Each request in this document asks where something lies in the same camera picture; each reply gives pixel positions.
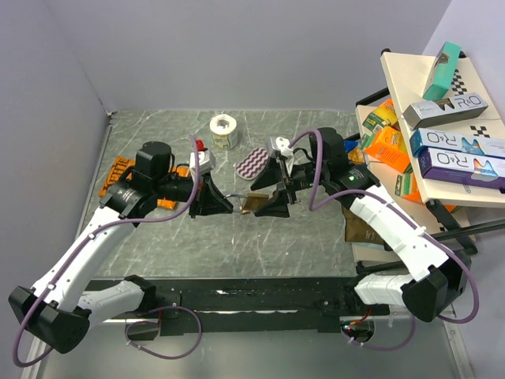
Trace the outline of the large brass padlock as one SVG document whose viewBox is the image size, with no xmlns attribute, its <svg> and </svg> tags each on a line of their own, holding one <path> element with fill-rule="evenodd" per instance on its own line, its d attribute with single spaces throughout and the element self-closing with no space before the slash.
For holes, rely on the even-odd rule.
<svg viewBox="0 0 505 379">
<path fill-rule="evenodd" d="M 237 200 L 233 212 L 240 213 L 241 215 L 254 213 L 262 208 L 269 200 L 269 196 L 263 193 L 228 193 L 224 197 L 226 199 Z"/>
</svg>

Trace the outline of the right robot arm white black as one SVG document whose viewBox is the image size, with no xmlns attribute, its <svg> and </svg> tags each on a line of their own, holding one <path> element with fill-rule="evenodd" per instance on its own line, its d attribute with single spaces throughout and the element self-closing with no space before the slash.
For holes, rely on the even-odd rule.
<svg viewBox="0 0 505 379">
<path fill-rule="evenodd" d="M 363 164 L 350 161 L 345 141 L 335 129 L 324 127 L 306 131 L 312 158 L 294 163 L 294 143 L 283 137 L 270 138 L 268 163 L 252 184 L 252 190 L 274 186 L 268 201 L 254 214 L 257 217 L 287 218 L 288 206 L 296 193 L 309 190 L 309 210 L 315 212 L 337 200 L 365 221 L 392 249 L 407 272 L 404 275 L 364 274 L 344 297 L 346 308 L 363 314 L 371 305 L 407 308 L 418 320 L 430 322 L 466 287 L 473 295 L 470 314 L 459 324 L 473 320 L 480 308 L 477 284 L 465 253 L 455 253 L 435 240 L 389 195 L 380 180 Z"/>
</svg>

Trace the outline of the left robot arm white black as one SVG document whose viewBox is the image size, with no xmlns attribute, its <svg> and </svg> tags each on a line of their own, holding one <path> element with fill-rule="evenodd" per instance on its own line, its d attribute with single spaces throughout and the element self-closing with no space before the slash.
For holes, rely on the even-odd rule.
<svg viewBox="0 0 505 379">
<path fill-rule="evenodd" d="M 173 168 L 171 147 L 149 141 L 137 151 L 135 163 L 119 176 L 101 198 L 86 228 L 43 277 L 29 288 L 16 287 L 9 304 L 21 330 L 66 354 L 98 323 L 123 313 L 147 317 L 156 306 L 156 287 L 139 276 L 127 276 L 101 291 L 86 288 L 110 252 L 140 223 L 160 199 L 184 203 L 177 212 L 192 217 L 226 214 L 232 204 L 211 178 L 215 157 L 193 140 L 189 176 Z"/>
</svg>

